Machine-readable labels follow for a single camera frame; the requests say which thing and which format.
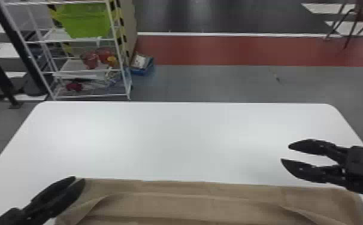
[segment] red floor stripe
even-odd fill
[[[158,65],[363,66],[363,38],[139,37]]]

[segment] white shelving unit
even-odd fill
[[[31,57],[32,63],[37,68],[44,84],[46,85],[50,96],[53,100],[66,98],[88,98],[88,97],[107,97],[107,96],[126,96],[131,100],[130,94],[132,89],[132,78],[129,72],[129,59],[126,56],[127,45],[121,22],[119,8],[116,1],[113,0],[85,0],[85,1],[60,1],[60,0],[0,0],[2,9],[6,17],[9,19],[12,27],[25,43],[26,50],[32,56],[29,44],[37,44],[41,47],[43,56],[47,59],[47,69],[42,69],[37,64],[37,61]],[[64,28],[57,28],[53,21],[51,27],[40,26],[40,18],[38,13],[32,7],[46,7],[48,5],[63,5],[63,4],[105,4],[107,14],[110,20],[110,31],[106,37],[85,37],[71,38]],[[22,37],[20,28],[23,24],[17,24],[14,20],[14,15],[11,14],[12,8],[18,8],[24,15],[27,15],[29,20],[25,23],[30,25],[36,33],[36,40],[25,41]],[[112,16],[112,10],[116,12],[116,18]],[[76,49],[77,53],[69,53],[68,44],[71,49]],[[113,68],[109,65],[99,62],[95,69],[87,69],[79,54],[91,50],[92,48],[109,47],[111,48],[119,61],[118,66]],[[53,57],[53,50],[61,48],[62,55]],[[55,82],[48,85],[45,74],[52,74]],[[74,79],[83,86],[83,90],[76,92],[75,90],[67,90],[66,85],[72,83]]]

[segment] shelf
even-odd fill
[[[54,0],[54,1],[42,1],[42,0],[29,0],[29,1],[19,1],[19,0],[7,0],[5,5],[62,5],[62,4],[94,4],[94,3],[105,3],[106,0],[88,0],[88,1],[69,1],[69,0]]]
[[[44,36],[43,40],[27,41],[28,44],[36,43],[54,43],[54,42],[97,42],[97,41],[113,41],[111,37],[112,32],[109,31],[108,37],[94,37],[94,38],[71,38],[70,35],[62,28],[52,28]]]
[[[89,97],[107,97],[107,96],[127,96],[125,85],[128,90],[131,90],[132,81],[126,78],[127,81],[118,81],[117,84],[108,85],[105,81],[89,81],[83,82],[83,90],[76,92],[74,90],[68,91],[65,87],[70,81],[64,81],[63,84],[58,84],[55,91],[55,98],[57,99],[71,99],[71,98],[89,98]]]
[[[67,60],[59,72],[54,72],[54,77],[66,79],[85,78],[94,80],[105,80],[105,74],[111,71],[120,71],[120,69],[110,68],[106,64],[99,62],[99,66],[95,69],[86,69],[86,66],[80,59]]]

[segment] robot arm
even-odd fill
[[[281,159],[295,177],[314,183],[331,183],[363,194],[363,147],[343,148],[333,143],[307,139],[289,145],[291,150],[326,156],[337,162],[332,166],[313,166],[304,162]]]

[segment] dark floor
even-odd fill
[[[157,66],[150,77],[134,77],[132,100],[328,103],[363,140],[363,68]],[[35,105],[8,110],[0,102],[0,152]]]
[[[312,14],[302,3],[341,0],[134,0],[142,32],[322,34],[333,14]]]

